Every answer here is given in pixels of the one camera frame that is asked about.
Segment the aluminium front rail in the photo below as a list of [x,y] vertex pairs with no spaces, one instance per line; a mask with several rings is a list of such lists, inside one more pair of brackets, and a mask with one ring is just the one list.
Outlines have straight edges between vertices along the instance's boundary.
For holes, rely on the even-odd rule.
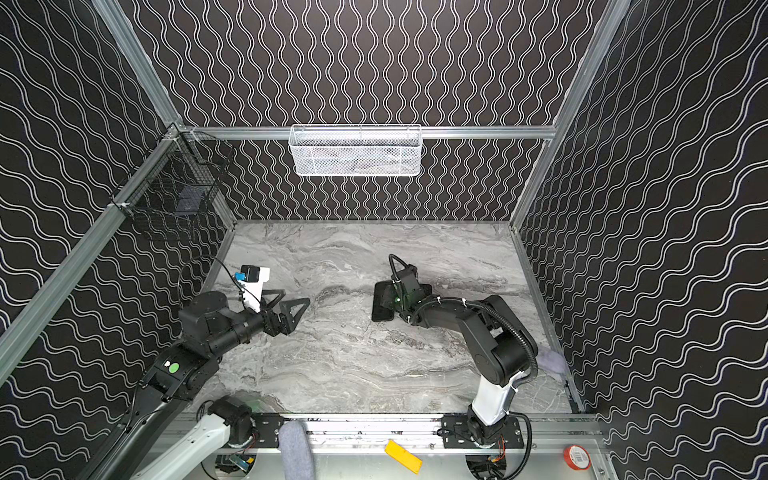
[[[435,434],[446,414],[282,414],[287,421],[301,422],[316,454],[382,454],[389,440],[415,454],[471,455],[492,453],[499,448],[446,449]],[[555,450],[567,444],[587,447],[601,443],[603,428],[593,415],[532,415],[534,452]],[[249,449],[276,453],[277,448]]]

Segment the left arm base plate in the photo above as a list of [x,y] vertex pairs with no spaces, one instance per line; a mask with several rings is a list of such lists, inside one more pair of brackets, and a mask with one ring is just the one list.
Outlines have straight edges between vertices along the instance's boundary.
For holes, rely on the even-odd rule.
[[251,414],[246,417],[228,419],[225,424],[229,433],[225,436],[222,449],[249,450],[277,448],[279,430],[286,419],[276,413]]

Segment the yellow tag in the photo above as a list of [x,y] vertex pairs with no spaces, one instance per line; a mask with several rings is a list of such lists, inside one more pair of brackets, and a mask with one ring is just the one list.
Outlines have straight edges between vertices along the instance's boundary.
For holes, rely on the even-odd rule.
[[389,440],[385,446],[385,453],[397,463],[405,467],[413,474],[419,474],[423,461],[406,450],[394,440]]

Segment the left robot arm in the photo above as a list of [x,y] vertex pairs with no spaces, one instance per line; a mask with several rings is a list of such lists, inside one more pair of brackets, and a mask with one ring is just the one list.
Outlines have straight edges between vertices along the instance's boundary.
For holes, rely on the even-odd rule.
[[283,290],[260,311],[229,308],[220,291],[204,292],[179,311],[182,337],[163,350],[130,394],[128,410],[78,475],[129,479],[172,421],[219,370],[224,355],[260,334],[292,333],[311,300],[285,300]]

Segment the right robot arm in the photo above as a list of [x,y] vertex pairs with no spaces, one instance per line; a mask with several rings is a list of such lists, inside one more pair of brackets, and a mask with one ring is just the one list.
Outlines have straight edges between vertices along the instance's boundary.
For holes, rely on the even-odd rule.
[[419,280],[415,265],[395,254],[388,263],[391,277],[375,286],[371,319],[385,322],[398,316],[415,327],[461,334],[480,374],[467,411],[468,438],[492,444],[502,435],[517,390],[538,376],[535,340],[501,296],[442,296]]

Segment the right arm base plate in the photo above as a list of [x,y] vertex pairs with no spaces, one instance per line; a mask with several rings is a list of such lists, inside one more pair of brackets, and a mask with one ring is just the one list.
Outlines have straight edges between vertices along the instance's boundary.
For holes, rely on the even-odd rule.
[[522,427],[518,419],[510,415],[487,426],[475,416],[446,414],[435,434],[442,439],[446,449],[499,448],[500,441],[506,448],[524,447]]

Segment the red tape roll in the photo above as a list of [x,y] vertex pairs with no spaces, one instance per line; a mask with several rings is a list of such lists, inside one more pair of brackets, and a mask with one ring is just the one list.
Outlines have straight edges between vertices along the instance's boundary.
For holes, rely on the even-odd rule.
[[563,451],[566,464],[575,471],[586,471],[592,466],[588,451],[580,445],[569,445]]

